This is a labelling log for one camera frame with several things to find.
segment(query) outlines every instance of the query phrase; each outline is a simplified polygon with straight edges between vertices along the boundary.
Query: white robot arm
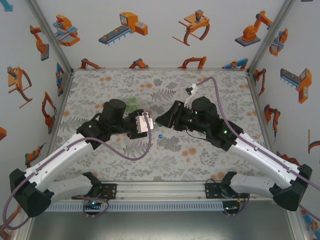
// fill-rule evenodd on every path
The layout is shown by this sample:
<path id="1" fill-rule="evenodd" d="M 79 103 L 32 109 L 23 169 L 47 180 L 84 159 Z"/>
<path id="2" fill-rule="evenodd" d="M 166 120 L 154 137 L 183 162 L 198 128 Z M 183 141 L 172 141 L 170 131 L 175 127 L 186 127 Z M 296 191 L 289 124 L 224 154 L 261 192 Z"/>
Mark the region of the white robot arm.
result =
<path id="1" fill-rule="evenodd" d="M 195 98 L 197 85 L 193 84 L 186 91 L 191 95 L 185 103 L 175 101 L 172 107 L 155 122 L 176 131 L 197 131 L 206 134 L 205 139 L 213 146 L 228 153 L 241 156 L 266 177 L 245 176 L 237 172 L 228 172 L 220 183 L 220 190 L 225 197 L 248 193 L 272 198 L 281 207 L 296 211 L 308 187 L 308 184 L 296 175 L 309 180 L 312 169 L 303 164 L 297 166 L 285 161 L 273 152 L 254 141 L 243 129 L 225 116 L 220 118 L 217 107 L 204 96 Z M 218 101 L 221 114 L 221 103 Z"/>
<path id="2" fill-rule="evenodd" d="M 25 172 L 16 169 L 10 174 L 11 191 L 29 178 L 14 195 L 29 217 L 38 216 L 56 201 L 77 195 L 86 195 L 91 198 L 99 195 L 101 182 L 90 172 L 65 181 L 54 182 L 54 180 L 79 157 L 108 141 L 112 134 L 127 133 L 130 139 L 142 138 L 147 136 L 147 126 L 153 128 L 152 119 L 142 109 L 122 118 L 126 108 L 124 102 L 112 99 L 103 107 L 102 113 L 85 122 L 70 140 L 42 162 L 28 168 Z M 287 210 L 297 210 L 308 184 L 269 156 L 283 162 L 288 169 L 308 180 L 312 169 L 305 164 L 297 166 L 283 160 L 254 141 L 244 133 L 242 128 L 229 121 L 231 127 L 238 133 L 239 137 L 237 137 L 230 131 L 224 120 L 219 118 L 216 105 L 209 99 L 205 97 L 193 99 L 191 108 L 188 105 L 185 107 L 183 102 L 175 101 L 170 110 L 159 116 L 155 122 L 167 128 L 173 127 L 176 131 L 189 130 L 205 133 L 206 140 L 213 146 L 243 157 L 266 174 L 266 177 L 254 177 L 228 172 L 220 183 L 220 191 L 224 196 L 232 197 L 241 193 L 256 194 L 273 198 L 278 205 Z M 83 138 L 95 138 L 100 142 L 90 139 L 83 141 Z"/>
<path id="3" fill-rule="evenodd" d="M 51 155 L 25 171 L 16 169 L 11 172 L 9 178 L 12 193 L 24 182 L 13 197 L 28 217 L 36 217 L 50 204 L 73 196 L 97 197 L 101 193 L 101 182 L 91 172 L 73 179 L 54 180 L 80 157 L 105 144 L 111 135 L 126 133 L 130 139 L 137 139 L 147 137 L 149 132 L 148 148 L 142 156 L 135 159 L 124 155 L 122 157 L 138 160 L 147 154 L 151 146 L 150 131 L 154 127 L 153 120 L 142 109 L 123 118 L 125 108 L 123 101 L 111 99 L 103 105 L 102 113 L 97 113 L 93 119 L 83 123 L 76 133 Z"/>

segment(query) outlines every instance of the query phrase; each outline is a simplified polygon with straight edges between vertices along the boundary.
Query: patterned mat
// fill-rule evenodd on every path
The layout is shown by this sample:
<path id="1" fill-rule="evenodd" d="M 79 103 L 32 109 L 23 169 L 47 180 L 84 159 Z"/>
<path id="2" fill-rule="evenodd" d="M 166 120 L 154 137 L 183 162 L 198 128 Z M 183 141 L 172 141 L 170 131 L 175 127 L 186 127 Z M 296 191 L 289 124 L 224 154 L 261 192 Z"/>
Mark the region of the patterned mat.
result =
<path id="1" fill-rule="evenodd" d="M 209 76 L 217 80 L 227 118 L 264 144 L 244 71 L 119 69 L 75 72 L 54 149 L 66 142 L 83 122 L 101 112 L 103 103 L 110 99 L 129 103 L 125 115 L 139 108 L 156 119 L 169 110 L 175 100 L 186 100 L 185 88 Z M 211 81 L 196 94 L 217 103 Z M 196 132 L 191 134 L 204 137 Z M 130 140 L 125 134 L 120 134 L 113 135 L 108 144 L 128 157 L 138 157 L 145 151 L 147 142 L 148 138 Z M 262 175 L 242 158 L 213 147 L 207 141 L 157 125 L 152 131 L 152 148 L 145 158 L 137 162 L 124 160 L 100 146 L 66 169 L 58 180 L 74 178 L 89 171 L 101 181 L 220 180 L 228 171 Z"/>

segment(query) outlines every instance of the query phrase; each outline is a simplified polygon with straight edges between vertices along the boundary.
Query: leaf pattern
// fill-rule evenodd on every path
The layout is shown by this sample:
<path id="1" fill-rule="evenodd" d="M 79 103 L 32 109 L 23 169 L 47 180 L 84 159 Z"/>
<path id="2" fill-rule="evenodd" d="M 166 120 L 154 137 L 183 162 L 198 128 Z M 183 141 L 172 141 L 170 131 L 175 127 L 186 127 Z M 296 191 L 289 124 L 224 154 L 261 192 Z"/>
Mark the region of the leaf pattern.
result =
<path id="1" fill-rule="evenodd" d="M 168 89 L 174 89 L 174 88 L 176 88 L 178 86 L 178 84 L 177 83 L 175 83 L 175 82 L 170 82 L 167 86 L 165 86 L 166 88 L 168 88 Z"/>
<path id="2" fill-rule="evenodd" d="M 159 147 L 163 147 L 165 150 L 172 152 L 179 152 L 181 150 L 181 145 L 178 144 L 180 140 L 176 136 L 172 136 L 171 138 L 164 137 L 163 139 L 158 139 L 156 142 Z"/>
<path id="3" fill-rule="evenodd" d="M 219 159 L 219 154 L 216 152 L 213 152 L 209 155 L 207 150 L 203 148 L 199 157 L 200 157 L 199 161 L 202 165 L 205 165 L 209 168 L 210 167 L 214 168 L 216 166 L 217 160 Z"/>
<path id="4" fill-rule="evenodd" d="M 62 130 L 62 132 L 64 132 L 65 130 L 67 130 L 68 132 L 75 131 L 86 121 L 88 121 L 88 119 L 82 117 L 70 117 L 69 119 L 63 120 L 60 123 L 60 129 Z"/>
<path id="5" fill-rule="evenodd" d="M 160 80 L 160 78 L 156 78 L 153 80 L 153 83 L 156 87 L 159 87 L 162 84 L 163 81 Z"/>
<path id="6" fill-rule="evenodd" d="M 164 100 L 166 100 L 166 101 L 171 100 L 174 97 L 175 93 L 176 93 L 176 91 L 174 91 L 174 90 L 168 90 L 168 89 L 160 90 L 159 89 L 157 92 L 152 93 L 151 97 L 152 97 L 152 100 L 154 100 L 155 102 L 157 100 L 160 100 L 161 102 L 163 102 Z"/>
<path id="7" fill-rule="evenodd" d="M 185 88 L 208 76 L 217 80 L 227 118 L 264 146 L 259 121 L 253 114 L 255 107 L 250 89 L 239 87 L 248 84 L 243 71 L 103 69 L 75 72 L 64 109 L 69 114 L 62 116 L 54 149 L 70 139 L 82 123 L 101 112 L 102 104 L 110 99 L 136 98 L 134 105 L 138 109 L 150 110 L 155 120 L 170 109 L 174 100 L 184 101 L 188 97 Z M 196 94 L 199 97 L 206 96 L 217 104 L 212 82 L 199 88 Z M 130 111 L 127 109 L 124 115 L 127 116 Z M 197 132 L 192 135 L 205 137 Z M 147 142 L 147 138 L 130 140 L 124 135 L 113 135 L 107 143 L 125 156 L 134 158 L 145 152 Z M 154 125 L 152 147 L 145 158 L 128 161 L 101 145 L 81 157 L 59 175 L 57 180 L 93 172 L 101 181 L 203 181 L 212 175 L 228 171 L 263 176 L 262 172 L 242 158 L 213 147 L 207 141 L 192 138 L 185 132 Z"/>
<path id="8" fill-rule="evenodd" d="M 134 158 L 139 157 L 140 155 L 144 154 L 147 147 L 147 142 L 142 142 L 141 140 L 133 140 L 131 144 L 128 144 L 123 148 L 124 155 L 127 155 L 128 157 L 132 156 Z"/>
<path id="9" fill-rule="evenodd" d="M 165 108 L 162 105 L 152 105 L 150 109 L 155 111 L 157 114 L 163 114 L 165 112 Z"/>

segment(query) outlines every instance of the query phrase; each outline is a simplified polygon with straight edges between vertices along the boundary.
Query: orange robot illustration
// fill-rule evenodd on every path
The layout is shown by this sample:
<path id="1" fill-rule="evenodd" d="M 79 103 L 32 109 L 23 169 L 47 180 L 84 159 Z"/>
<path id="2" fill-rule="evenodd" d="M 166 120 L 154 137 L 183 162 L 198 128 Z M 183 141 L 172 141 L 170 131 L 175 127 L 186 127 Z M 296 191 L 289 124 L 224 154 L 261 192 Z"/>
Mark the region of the orange robot illustration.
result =
<path id="1" fill-rule="evenodd" d="M 210 29 L 210 23 L 209 23 L 210 19 L 204 15 L 204 12 L 202 10 L 198 10 L 194 14 L 186 16 L 184 18 L 184 20 L 187 21 L 189 24 L 185 24 L 184 22 L 179 21 L 180 24 L 182 24 L 183 26 L 186 27 L 183 41 L 178 39 L 177 37 L 173 36 L 173 38 L 175 40 L 178 40 L 179 42 L 181 42 L 187 46 L 190 46 L 188 43 L 188 37 L 190 35 L 194 36 L 195 38 L 197 38 L 201 41 L 203 39 L 205 39 L 205 37 L 207 36 L 209 29 Z M 205 27 L 205 30 L 201 36 L 197 36 L 197 35 L 193 34 L 193 32 L 195 30 L 202 28 L 202 27 Z"/>
<path id="2" fill-rule="evenodd" d="M 278 132 L 278 121 L 281 112 L 278 109 L 271 108 L 270 104 L 267 104 L 264 107 L 264 116 L 267 123 L 269 123 L 269 121 L 271 120 L 271 114 L 273 114 L 272 129 L 274 132 L 274 142 L 276 142 L 276 136 Z"/>
<path id="3" fill-rule="evenodd" d="M 7 130 L 4 128 L 0 127 L 0 141 L 4 139 L 7 136 Z"/>
<path id="4" fill-rule="evenodd" d="M 303 104 L 309 97 L 309 86 L 312 84 L 312 74 L 308 68 L 306 68 L 300 76 L 297 76 L 286 69 L 281 68 L 280 77 L 287 84 L 295 86 L 295 90 L 299 92 L 299 103 Z"/>
<path id="5" fill-rule="evenodd" d="M 23 106 L 25 106 L 27 103 L 31 102 L 32 101 L 32 98 L 28 98 L 24 91 L 27 90 L 28 88 L 30 88 L 32 86 L 32 83 L 31 83 L 31 80 L 28 76 L 28 74 L 25 72 L 25 70 L 21 69 L 20 67 L 15 67 L 15 68 L 12 68 L 11 66 L 9 66 L 7 68 L 7 73 L 9 74 L 8 75 L 8 87 L 11 87 L 14 85 L 14 88 L 11 89 L 9 91 L 9 93 L 12 93 L 13 91 L 17 90 L 20 95 L 23 97 L 23 99 L 26 101 L 24 104 L 22 104 L 20 108 L 22 108 Z M 27 87 L 23 87 L 23 84 L 22 84 L 22 77 L 25 76 L 29 86 Z"/>
<path id="6" fill-rule="evenodd" d="M 80 41 L 78 29 L 65 16 L 58 14 L 53 26 L 57 31 L 54 35 L 61 45 L 70 47 Z"/>
<path id="7" fill-rule="evenodd" d="M 288 29 L 286 28 L 284 31 L 279 31 L 277 37 L 274 38 L 271 46 L 269 47 L 270 54 L 274 56 L 278 56 L 279 52 L 284 48 L 285 42 L 288 38 Z"/>
<path id="8" fill-rule="evenodd" d="M 47 101 L 50 103 L 51 107 L 53 108 L 54 114 L 57 114 L 57 109 L 56 106 L 54 105 L 54 102 L 52 101 L 51 97 L 49 96 L 49 94 L 45 91 L 44 92 L 44 99 L 42 101 L 42 106 L 41 106 L 41 111 L 42 114 L 44 116 L 44 121 L 45 124 L 48 126 L 48 134 L 51 133 L 52 128 L 54 126 L 54 122 L 55 122 L 55 118 L 56 116 L 50 116 L 47 112 L 46 112 L 46 103 Z"/>
<path id="9" fill-rule="evenodd" d="M 178 69 L 186 69 L 188 63 L 190 63 L 190 62 L 199 62 L 199 65 L 197 68 L 202 69 L 206 63 L 206 60 L 207 60 L 206 56 L 204 56 L 204 57 L 191 57 L 191 58 L 184 60 L 183 64 L 181 66 L 179 66 Z"/>
<path id="10" fill-rule="evenodd" d="M 148 26 L 138 21 L 138 16 L 132 12 L 120 13 L 120 21 L 121 25 L 119 27 L 99 38 L 100 43 L 110 46 L 110 43 L 114 43 L 115 40 L 120 39 L 122 36 L 125 37 L 128 33 L 133 34 L 137 32 L 143 36 L 148 34 Z"/>
<path id="11" fill-rule="evenodd" d="M 88 65 L 95 68 L 95 69 L 104 69 L 105 68 L 105 67 L 98 66 L 97 64 L 93 63 L 92 61 L 89 61 L 86 58 L 83 58 L 81 60 L 81 67 L 79 67 L 79 69 L 86 69 Z"/>
<path id="12" fill-rule="evenodd" d="M 140 69 L 148 69 L 149 66 L 147 64 L 144 63 L 144 61 L 139 58 L 138 60 L 134 61 L 131 65 L 130 65 L 130 69 L 134 69 L 135 67 L 139 67 Z"/>
<path id="13" fill-rule="evenodd" d="M 38 33 L 42 33 L 40 27 L 33 27 L 30 25 L 30 33 L 34 35 L 36 42 L 36 49 L 41 53 L 40 59 L 44 61 L 49 58 L 49 44 L 44 44 L 39 37 Z"/>
<path id="14" fill-rule="evenodd" d="M 258 32 L 261 23 L 264 23 L 265 25 L 267 25 L 268 30 L 272 24 L 272 21 L 269 20 L 265 14 L 266 14 L 266 11 L 259 12 L 255 16 L 256 21 L 254 25 L 250 25 L 246 27 L 245 30 L 243 31 L 243 36 L 236 38 L 235 41 L 244 47 L 260 42 L 261 39 L 257 37 L 256 33 Z"/>

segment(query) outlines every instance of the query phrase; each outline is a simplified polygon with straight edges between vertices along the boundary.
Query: metal plate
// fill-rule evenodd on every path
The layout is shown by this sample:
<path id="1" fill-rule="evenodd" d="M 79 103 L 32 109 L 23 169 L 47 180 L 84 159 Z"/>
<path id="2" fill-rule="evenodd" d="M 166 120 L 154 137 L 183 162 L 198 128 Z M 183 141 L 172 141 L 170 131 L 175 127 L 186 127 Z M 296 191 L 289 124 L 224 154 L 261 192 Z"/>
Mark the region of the metal plate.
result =
<path id="1" fill-rule="evenodd" d="M 109 202 L 108 212 L 185 212 L 185 211 L 223 211 L 222 201 L 153 201 L 153 202 Z M 82 201 L 56 202 L 48 207 L 46 212 L 76 213 L 82 212 Z M 86 212 L 97 212 L 106 209 L 107 204 L 102 204 L 96 209 Z"/>

